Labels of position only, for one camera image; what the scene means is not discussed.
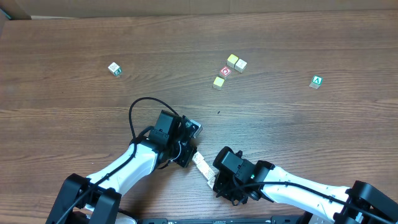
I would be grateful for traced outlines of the white patterned block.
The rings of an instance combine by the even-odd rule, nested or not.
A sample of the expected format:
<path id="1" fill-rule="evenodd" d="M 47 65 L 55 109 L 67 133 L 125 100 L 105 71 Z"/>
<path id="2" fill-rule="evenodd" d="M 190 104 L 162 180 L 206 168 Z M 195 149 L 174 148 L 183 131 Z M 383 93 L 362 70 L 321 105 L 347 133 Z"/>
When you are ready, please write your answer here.
<path id="1" fill-rule="evenodd" d="M 193 157 L 192 157 L 192 161 L 198 165 L 201 161 L 204 160 L 204 157 L 202 156 L 202 154 L 200 152 L 196 152 Z"/>

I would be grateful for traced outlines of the white block with brush picture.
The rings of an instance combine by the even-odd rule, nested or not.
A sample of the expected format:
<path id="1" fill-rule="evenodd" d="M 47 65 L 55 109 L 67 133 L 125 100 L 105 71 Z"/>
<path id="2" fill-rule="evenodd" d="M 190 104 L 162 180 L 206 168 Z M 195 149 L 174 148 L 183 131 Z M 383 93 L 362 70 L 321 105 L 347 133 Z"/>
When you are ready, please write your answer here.
<path id="1" fill-rule="evenodd" d="M 215 177 L 211 178 L 208 182 L 207 182 L 208 186 L 210 187 L 210 189 L 212 189 L 214 187 L 215 184 Z"/>

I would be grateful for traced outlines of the block with blue side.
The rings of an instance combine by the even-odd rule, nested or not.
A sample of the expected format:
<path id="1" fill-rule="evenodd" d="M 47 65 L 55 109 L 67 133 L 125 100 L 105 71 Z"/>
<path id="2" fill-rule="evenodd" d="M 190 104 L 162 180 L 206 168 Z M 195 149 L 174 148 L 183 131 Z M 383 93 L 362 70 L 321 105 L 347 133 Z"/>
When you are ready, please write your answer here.
<path id="1" fill-rule="evenodd" d="M 202 171 L 202 174 L 205 176 L 207 181 L 211 180 L 215 176 L 215 172 L 210 167 L 205 168 Z"/>

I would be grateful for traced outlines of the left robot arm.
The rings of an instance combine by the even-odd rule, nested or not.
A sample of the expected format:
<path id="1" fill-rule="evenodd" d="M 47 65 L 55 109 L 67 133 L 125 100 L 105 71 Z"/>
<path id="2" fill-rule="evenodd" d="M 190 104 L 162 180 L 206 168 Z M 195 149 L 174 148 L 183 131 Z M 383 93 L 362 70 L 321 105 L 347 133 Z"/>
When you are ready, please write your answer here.
<path id="1" fill-rule="evenodd" d="M 150 139 L 131 142 L 127 151 L 102 170 L 87 177 L 69 175 L 63 182 L 47 223 L 136 223 L 119 211 L 121 198 L 166 160 L 187 167 L 197 152 L 188 141 L 161 145 Z"/>

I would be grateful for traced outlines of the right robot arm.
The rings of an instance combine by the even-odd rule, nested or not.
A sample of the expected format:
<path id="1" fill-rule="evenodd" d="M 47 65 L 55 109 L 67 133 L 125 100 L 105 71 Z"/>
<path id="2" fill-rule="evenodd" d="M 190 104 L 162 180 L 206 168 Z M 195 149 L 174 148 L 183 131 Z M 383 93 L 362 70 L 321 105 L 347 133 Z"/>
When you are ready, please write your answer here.
<path id="1" fill-rule="evenodd" d="M 234 206 L 265 199 L 330 223 L 397 223 L 397 202 L 366 182 L 357 180 L 352 187 L 320 184 L 234 154 L 215 159 L 213 165 L 219 171 L 213 190 Z"/>

